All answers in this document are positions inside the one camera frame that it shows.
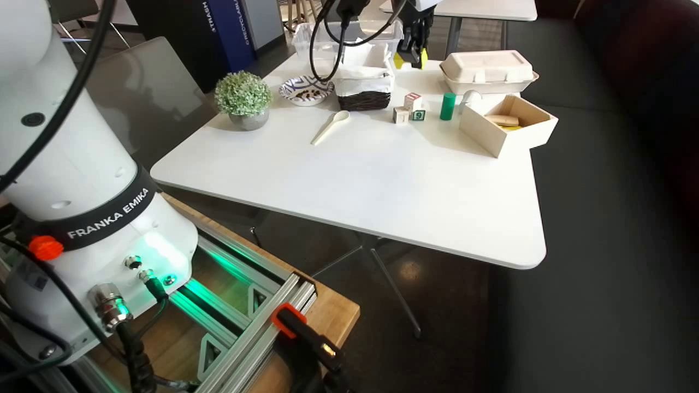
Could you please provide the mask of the white plastic spoon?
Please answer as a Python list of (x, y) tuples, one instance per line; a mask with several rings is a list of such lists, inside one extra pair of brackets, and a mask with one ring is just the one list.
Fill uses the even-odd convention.
[(317, 134), (313, 137), (311, 141), (311, 145), (317, 145), (319, 144), (322, 139), (324, 139), (325, 135), (327, 135), (332, 127), (334, 127), (337, 124), (340, 124), (341, 122), (349, 120), (351, 117), (350, 112), (347, 110), (340, 110), (339, 112), (336, 112), (335, 114), (330, 117), (329, 121), (327, 124), (325, 124)]

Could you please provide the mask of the stack of white napkins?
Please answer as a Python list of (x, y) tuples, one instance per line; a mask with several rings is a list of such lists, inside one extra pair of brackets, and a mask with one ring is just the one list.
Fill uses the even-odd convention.
[(349, 97), (363, 92), (392, 93), (395, 75), (391, 54), (387, 43), (345, 47), (333, 78), (337, 96)]

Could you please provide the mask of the clear plastic bin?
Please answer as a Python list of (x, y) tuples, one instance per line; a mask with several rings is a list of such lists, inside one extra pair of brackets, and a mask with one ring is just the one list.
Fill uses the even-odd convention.
[[(354, 43), (367, 40), (368, 37), (383, 27), (385, 21), (377, 20), (354, 20), (347, 27), (345, 41)], [(295, 28), (295, 34), (292, 38), (295, 52), (304, 66), (310, 68), (310, 52), (313, 53), (314, 64), (316, 70), (321, 75), (329, 74), (335, 64), (335, 58), (339, 51), (339, 45), (332, 40), (329, 33), (339, 38), (341, 33), (340, 22), (329, 22), (329, 30), (325, 29), (324, 22), (319, 26), (319, 31), (316, 34), (314, 45), (311, 45), (311, 37), (315, 27), (314, 23), (304, 23)], [(369, 42), (369, 45), (384, 44), (388, 51), (394, 53), (398, 47), (399, 41), (404, 37), (402, 32), (402, 23), (399, 20), (388, 27), (382, 34), (377, 35)]]

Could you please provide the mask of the dark bench seat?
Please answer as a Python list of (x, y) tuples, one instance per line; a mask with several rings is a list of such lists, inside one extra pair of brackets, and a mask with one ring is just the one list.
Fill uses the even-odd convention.
[(699, 393), (699, 3), (580, 0), (504, 43), (559, 121), (546, 256), (491, 271), (488, 393)]

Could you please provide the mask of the yellow block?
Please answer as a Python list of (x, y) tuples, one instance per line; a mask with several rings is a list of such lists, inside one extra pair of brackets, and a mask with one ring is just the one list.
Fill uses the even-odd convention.
[[(411, 64), (411, 67), (412, 67), (412, 69), (424, 69), (426, 67), (428, 60), (429, 60), (429, 55), (427, 53), (426, 48), (424, 48), (422, 50), (422, 53), (421, 53), (420, 63), (418, 65)], [(393, 57), (393, 62), (394, 62), (396, 70), (402, 69), (402, 67), (404, 67), (404, 64), (405, 64), (405, 61), (397, 53)]]

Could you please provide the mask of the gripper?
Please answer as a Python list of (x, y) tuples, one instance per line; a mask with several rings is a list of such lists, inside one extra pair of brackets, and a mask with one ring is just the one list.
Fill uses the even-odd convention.
[(434, 24), (434, 10), (435, 8), (424, 10), (405, 8), (404, 38), (397, 48), (397, 55), (405, 64), (418, 65), (422, 50), (426, 48), (428, 52), (430, 28)]

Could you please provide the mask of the white cup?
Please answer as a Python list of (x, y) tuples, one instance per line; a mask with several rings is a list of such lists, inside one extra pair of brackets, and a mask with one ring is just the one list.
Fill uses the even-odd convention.
[(461, 115), (465, 108), (471, 108), (473, 105), (479, 104), (482, 99), (482, 95), (476, 90), (467, 90), (457, 107), (457, 113)]

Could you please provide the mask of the white takeout container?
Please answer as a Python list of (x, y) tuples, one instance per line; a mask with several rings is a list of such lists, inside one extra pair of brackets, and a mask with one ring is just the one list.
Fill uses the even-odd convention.
[(443, 79), (454, 94), (514, 94), (539, 79), (532, 64), (516, 50), (455, 52), (440, 62)]

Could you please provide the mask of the white table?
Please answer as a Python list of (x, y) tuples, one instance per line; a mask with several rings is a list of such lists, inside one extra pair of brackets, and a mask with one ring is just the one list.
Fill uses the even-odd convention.
[(397, 15), (405, 26), (430, 15), (450, 19), (445, 56), (457, 50), (463, 19), (535, 21), (538, 18), (535, 0), (407, 0), (402, 11), (395, 11), (394, 7), (401, 1), (387, 0), (380, 10)]

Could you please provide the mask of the light wooden box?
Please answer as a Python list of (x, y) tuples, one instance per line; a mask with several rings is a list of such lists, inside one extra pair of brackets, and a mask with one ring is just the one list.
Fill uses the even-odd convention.
[[(492, 121), (494, 116), (519, 120), (518, 129), (508, 130)], [(493, 157), (509, 157), (545, 145), (559, 119), (526, 99), (509, 94), (498, 100), (480, 100), (465, 105), (459, 129)]]

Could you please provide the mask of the dark wicker basket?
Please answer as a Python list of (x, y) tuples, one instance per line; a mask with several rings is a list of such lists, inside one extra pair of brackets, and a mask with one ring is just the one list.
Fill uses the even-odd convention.
[(391, 102), (390, 92), (364, 91), (358, 94), (342, 96), (337, 93), (340, 110), (365, 111), (382, 110)]

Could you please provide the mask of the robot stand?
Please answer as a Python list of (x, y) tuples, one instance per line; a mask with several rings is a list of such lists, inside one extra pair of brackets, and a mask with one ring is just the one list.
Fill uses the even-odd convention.
[[(273, 263), (287, 271), (292, 269), (286, 262), (190, 205), (170, 195), (165, 195), (165, 199), (201, 229), (212, 231), (228, 248), (240, 248), (259, 263)], [(197, 262), (194, 277), (220, 298), (232, 296), (232, 291), (226, 289), (232, 280), (225, 278), (222, 269), (212, 262)], [(342, 347), (359, 319), (360, 308), (322, 283), (315, 283), (315, 289), (315, 296), (303, 308), (307, 324), (335, 346)], [(203, 335), (203, 326), (185, 321), (184, 315), (184, 311), (170, 307), (143, 338), (156, 371), (174, 379), (190, 379), (194, 375), (194, 351), (199, 348), (199, 338)], [(216, 393), (290, 393), (293, 379), (292, 369), (274, 348), (270, 348), (247, 382), (243, 382), (242, 373), (232, 371)], [(110, 360), (102, 348), (91, 350), (70, 366), (34, 377), (32, 382), (48, 393), (130, 393), (126, 369)]]

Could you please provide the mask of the orange and black clamp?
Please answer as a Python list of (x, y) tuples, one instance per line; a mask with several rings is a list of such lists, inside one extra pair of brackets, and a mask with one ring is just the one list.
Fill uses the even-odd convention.
[(279, 333), (273, 345), (292, 376), (289, 393), (357, 393), (345, 375), (345, 356), (306, 316), (284, 303), (270, 316)]

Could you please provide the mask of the small potted green plant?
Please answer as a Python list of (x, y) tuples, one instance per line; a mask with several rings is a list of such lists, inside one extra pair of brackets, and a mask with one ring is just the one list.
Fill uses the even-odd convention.
[(254, 131), (267, 123), (272, 100), (269, 85), (244, 70), (225, 75), (214, 89), (218, 112), (245, 131)]

